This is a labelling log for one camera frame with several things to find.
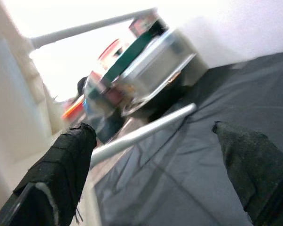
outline white rod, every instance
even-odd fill
[[[149,9],[145,9],[145,10],[141,10],[141,11],[137,11],[137,12],[121,15],[121,16],[116,16],[116,17],[92,22],[89,24],[80,25],[77,27],[68,28],[68,29],[53,32],[50,34],[45,34],[39,37],[31,38],[31,43],[35,49],[38,49],[41,46],[44,46],[44,45],[47,45],[47,44],[50,44],[50,43],[53,43],[53,42],[56,42],[62,39],[66,39],[66,38],[69,38],[69,37],[72,37],[78,34],[89,32],[94,29],[98,29],[98,28],[105,27],[108,25],[130,20],[137,16],[148,15],[150,13],[156,12],[156,10],[157,10],[156,8],[149,8]]]
[[[91,160],[90,169],[96,164],[116,155],[117,153],[129,148],[135,143],[149,137],[151,134],[161,130],[162,128],[172,124],[173,122],[193,113],[196,110],[194,103],[189,104],[171,114],[168,114],[154,122],[149,123],[123,137],[112,141],[106,145],[94,149]]]

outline dark gray cover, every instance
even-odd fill
[[[252,225],[212,126],[262,132],[283,151],[283,53],[209,70],[167,113],[191,102],[196,113],[135,145],[96,185],[104,226]]]

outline black fabric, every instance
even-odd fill
[[[104,226],[252,225],[212,126],[262,132],[283,152],[283,53],[210,69],[167,113],[191,102],[194,114],[136,144],[95,186]]]
[[[69,225],[80,200],[95,146],[92,127],[81,123],[77,128],[70,128],[28,170],[14,193],[19,195],[30,182],[45,183],[58,207],[59,225]]]
[[[283,200],[283,153],[260,132],[221,121],[213,132],[218,135],[228,177],[244,210],[255,225],[263,225]]]

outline gray fabric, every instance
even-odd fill
[[[135,145],[95,186],[103,225],[249,226],[215,121],[265,133],[283,151],[283,53],[209,70],[167,113],[198,111]]]

